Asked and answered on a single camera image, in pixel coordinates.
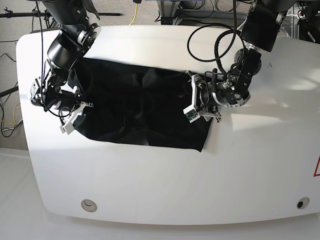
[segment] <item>white tabletop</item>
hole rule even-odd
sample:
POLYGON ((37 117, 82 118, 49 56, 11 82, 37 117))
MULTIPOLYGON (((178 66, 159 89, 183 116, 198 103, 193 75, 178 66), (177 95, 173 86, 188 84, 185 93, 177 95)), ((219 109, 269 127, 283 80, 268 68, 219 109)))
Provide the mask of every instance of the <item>white tabletop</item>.
MULTIPOLYGON (((189 56, 186 43, 194 29, 103 27, 86 57, 203 73, 215 64, 189 56)), ((212 58, 222 31, 203 29, 191 51, 212 58)), ((44 33, 45 52, 57 34, 44 33)), ((237 40, 222 61, 225 68, 240 48, 237 40)), ((49 211, 162 225, 255 222, 320 212, 320 176, 314 177, 320 154, 318 44, 278 39, 273 52, 262 56, 262 69, 249 88, 251 100, 241 108, 222 109, 222 122, 211 126, 202 153, 98 142, 76 131, 61 134, 59 119, 27 97, 41 74, 40 34, 23 36, 16 55, 26 139, 49 211), (303 197, 310 204, 297 209, 303 197), (97 211, 84 211, 84 199, 94 201, 97 211)))

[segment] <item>black fabric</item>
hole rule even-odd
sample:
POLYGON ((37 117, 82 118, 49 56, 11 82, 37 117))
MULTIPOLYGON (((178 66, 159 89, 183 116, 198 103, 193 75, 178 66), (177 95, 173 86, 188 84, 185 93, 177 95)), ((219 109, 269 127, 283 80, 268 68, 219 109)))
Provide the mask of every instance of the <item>black fabric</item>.
POLYGON ((201 152, 211 122, 190 123, 190 76, 184 72, 82 58, 68 77, 86 102, 85 116, 74 122, 88 139, 201 152))

